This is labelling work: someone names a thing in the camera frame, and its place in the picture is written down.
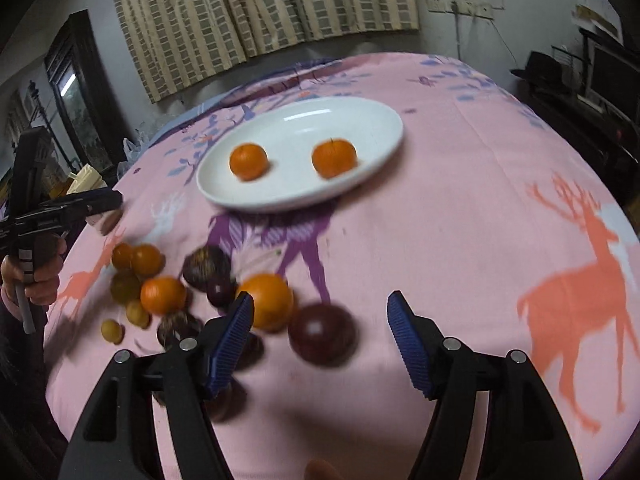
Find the left hand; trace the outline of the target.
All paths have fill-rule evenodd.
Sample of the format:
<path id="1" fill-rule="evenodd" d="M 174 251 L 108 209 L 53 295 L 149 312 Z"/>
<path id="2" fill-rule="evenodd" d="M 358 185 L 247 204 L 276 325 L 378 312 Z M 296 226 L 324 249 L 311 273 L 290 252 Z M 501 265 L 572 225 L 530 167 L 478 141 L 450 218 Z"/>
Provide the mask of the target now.
<path id="1" fill-rule="evenodd" d="M 58 296 L 58 286 L 60 286 L 60 273 L 63 267 L 63 255 L 66 251 L 66 241 L 58 238 L 58 248 L 56 255 L 35 270 L 34 281 L 25 286 L 26 298 L 36 307 L 42 307 L 47 311 L 51 304 L 54 304 Z M 14 258 L 6 256 L 1 263 L 1 299 L 2 304 L 12 313 L 14 318 L 20 318 L 20 308 L 18 307 L 15 284 L 24 281 L 23 271 Z"/>

